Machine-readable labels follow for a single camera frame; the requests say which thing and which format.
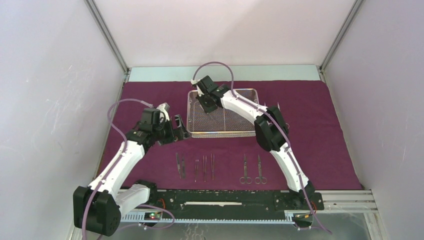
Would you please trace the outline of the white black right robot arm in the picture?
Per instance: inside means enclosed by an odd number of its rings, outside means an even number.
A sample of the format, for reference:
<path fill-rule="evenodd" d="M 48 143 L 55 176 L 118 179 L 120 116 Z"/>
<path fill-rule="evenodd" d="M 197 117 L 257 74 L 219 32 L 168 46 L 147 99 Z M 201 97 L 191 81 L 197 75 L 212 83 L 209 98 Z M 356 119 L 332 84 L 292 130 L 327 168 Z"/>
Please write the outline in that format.
<path fill-rule="evenodd" d="M 258 145 L 271 153 L 284 174 L 291 194 L 291 204 L 297 209 L 304 209 L 311 202 L 315 191 L 312 182 L 302 171 L 291 148 L 286 122 L 278 107 L 266 107 L 255 103 L 225 84 L 213 83 L 205 87 L 194 84 L 198 91 L 198 101 L 206 113 L 218 108 L 230 110 L 254 125 Z"/>

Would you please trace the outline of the steel instrument tray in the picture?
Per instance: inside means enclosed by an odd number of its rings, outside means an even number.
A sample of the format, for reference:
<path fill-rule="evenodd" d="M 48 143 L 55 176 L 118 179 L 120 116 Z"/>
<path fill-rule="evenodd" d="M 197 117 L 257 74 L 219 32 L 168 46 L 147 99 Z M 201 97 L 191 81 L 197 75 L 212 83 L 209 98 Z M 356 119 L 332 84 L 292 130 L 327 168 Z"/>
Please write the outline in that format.
<path fill-rule="evenodd" d="M 231 110 L 217 108 L 211 113 L 205 113 L 197 96 L 197 90 L 191 90 L 187 95 L 186 129 L 192 138 L 242 138 L 256 135 L 254 125 Z"/>

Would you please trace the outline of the steel forceps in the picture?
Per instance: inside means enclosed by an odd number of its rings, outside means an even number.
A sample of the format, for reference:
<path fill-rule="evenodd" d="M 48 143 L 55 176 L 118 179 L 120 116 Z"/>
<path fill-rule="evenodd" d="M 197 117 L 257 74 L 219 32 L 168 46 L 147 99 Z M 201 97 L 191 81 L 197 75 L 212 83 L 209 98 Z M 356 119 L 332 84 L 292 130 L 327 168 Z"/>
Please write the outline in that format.
<path fill-rule="evenodd" d="M 257 156 L 257 168 L 258 168 L 258 176 L 255 177 L 254 182 L 256 184 L 266 184 L 268 182 L 267 178 L 263 176 L 263 171 L 262 171 L 262 161 L 261 161 L 261 157 L 258 155 Z"/>
<path fill-rule="evenodd" d="M 247 168 L 247 157 L 243 156 L 243 176 L 239 178 L 239 182 L 241 184 L 250 185 L 252 183 L 252 178 L 248 176 L 248 168 Z"/>

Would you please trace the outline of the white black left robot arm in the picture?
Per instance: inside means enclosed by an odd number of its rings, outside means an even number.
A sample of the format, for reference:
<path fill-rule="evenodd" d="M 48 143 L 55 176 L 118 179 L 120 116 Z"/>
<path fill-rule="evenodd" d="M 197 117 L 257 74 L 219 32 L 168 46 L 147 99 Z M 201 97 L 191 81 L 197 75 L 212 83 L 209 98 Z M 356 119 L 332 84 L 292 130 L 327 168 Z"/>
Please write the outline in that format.
<path fill-rule="evenodd" d="M 158 194 L 142 183 L 135 183 L 119 192 L 136 164 L 155 144 L 166 145 L 188 139 L 179 114 L 168 116 L 163 110 L 149 108 L 141 120 L 123 135 L 115 156 L 88 186 L 79 186 L 73 193 L 73 224 L 76 228 L 103 236 L 113 235 L 122 216 L 135 207 L 153 208 Z"/>

